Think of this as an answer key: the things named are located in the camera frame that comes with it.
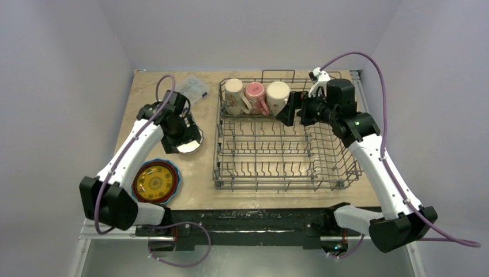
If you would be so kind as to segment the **white scalloped bowl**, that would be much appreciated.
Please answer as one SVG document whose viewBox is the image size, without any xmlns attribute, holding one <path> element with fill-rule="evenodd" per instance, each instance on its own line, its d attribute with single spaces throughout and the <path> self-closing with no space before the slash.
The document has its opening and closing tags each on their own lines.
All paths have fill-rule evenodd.
<svg viewBox="0 0 489 277">
<path fill-rule="evenodd" d="M 193 140 L 189 143 L 182 144 L 182 145 L 178 146 L 177 147 L 178 153 L 179 154 L 191 154 L 191 153 L 195 153 L 196 151 L 198 151 L 204 142 L 204 135 L 203 135 L 203 131 L 201 129 L 199 129 L 199 133 L 201 135 L 201 138 L 199 140 Z"/>
</svg>

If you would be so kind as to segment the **green inside floral mug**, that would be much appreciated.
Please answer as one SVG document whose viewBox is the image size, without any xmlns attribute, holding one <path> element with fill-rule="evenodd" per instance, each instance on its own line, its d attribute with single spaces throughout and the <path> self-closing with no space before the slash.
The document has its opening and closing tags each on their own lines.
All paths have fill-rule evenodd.
<svg viewBox="0 0 489 277">
<path fill-rule="evenodd" d="M 277 115 L 287 104 L 291 89 L 282 81 L 274 81 L 266 87 L 266 104 L 270 114 Z"/>
</svg>

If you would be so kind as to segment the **pink ghost mug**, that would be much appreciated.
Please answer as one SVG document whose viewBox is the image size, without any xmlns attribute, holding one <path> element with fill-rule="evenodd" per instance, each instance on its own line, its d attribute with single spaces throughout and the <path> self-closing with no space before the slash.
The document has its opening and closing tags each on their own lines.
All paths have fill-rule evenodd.
<svg viewBox="0 0 489 277">
<path fill-rule="evenodd" d="M 244 112 L 246 114 L 270 115 L 270 109 L 266 103 L 266 92 L 263 84 L 252 82 L 244 89 Z"/>
</svg>

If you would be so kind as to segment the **seahorse pattern tall mug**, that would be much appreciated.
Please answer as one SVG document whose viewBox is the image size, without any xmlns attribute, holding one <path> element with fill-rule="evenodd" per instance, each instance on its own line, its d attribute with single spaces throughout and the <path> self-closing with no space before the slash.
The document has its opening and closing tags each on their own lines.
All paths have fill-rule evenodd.
<svg viewBox="0 0 489 277">
<path fill-rule="evenodd" d="M 245 86 L 237 78 L 231 78 L 224 84 L 225 109 L 231 115 L 251 113 L 251 103 L 245 96 Z"/>
</svg>

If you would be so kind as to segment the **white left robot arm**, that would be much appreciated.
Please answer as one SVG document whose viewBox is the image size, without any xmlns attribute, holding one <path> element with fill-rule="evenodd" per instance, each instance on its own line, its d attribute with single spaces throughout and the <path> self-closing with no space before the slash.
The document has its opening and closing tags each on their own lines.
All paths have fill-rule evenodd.
<svg viewBox="0 0 489 277">
<path fill-rule="evenodd" d="M 146 104 L 136 116 L 133 128 L 109 163 L 94 177 L 84 177 L 79 184 L 85 217 L 112 229 L 149 225 L 158 236 L 167 235 L 172 220 L 165 216 L 168 196 L 151 192 L 145 200 L 136 188 L 137 174 L 158 160 L 147 161 L 156 144 L 166 154 L 188 154 L 203 142 L 203 132 L 191 112 L 190 100 L 168 90 L 164 100 Z"/>
</svg>

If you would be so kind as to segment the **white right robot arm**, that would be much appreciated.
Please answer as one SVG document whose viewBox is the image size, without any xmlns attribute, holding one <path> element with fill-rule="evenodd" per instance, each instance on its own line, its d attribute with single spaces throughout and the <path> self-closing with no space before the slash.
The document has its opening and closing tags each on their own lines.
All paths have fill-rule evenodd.
<svg viewBox="0 0 489 277">
<path fill-rule="evenodd" d="M 368 235 L 383 253 L 420 240 L 438 215 L 425 207 L 398 176 L 382 150 L 378 125 L 368 113 L 357 110 L 355 87 L 344 78 L 317 85 L 310 92 L 291 92 L 276 119 L 291 126 L 298 117 L 303 126 L 328 124 L 359 162 L 379 200 L 381 212 L 341 203 L 328 209 L 325 230 L 337 235 L 351 229 Z"/>
</svg>

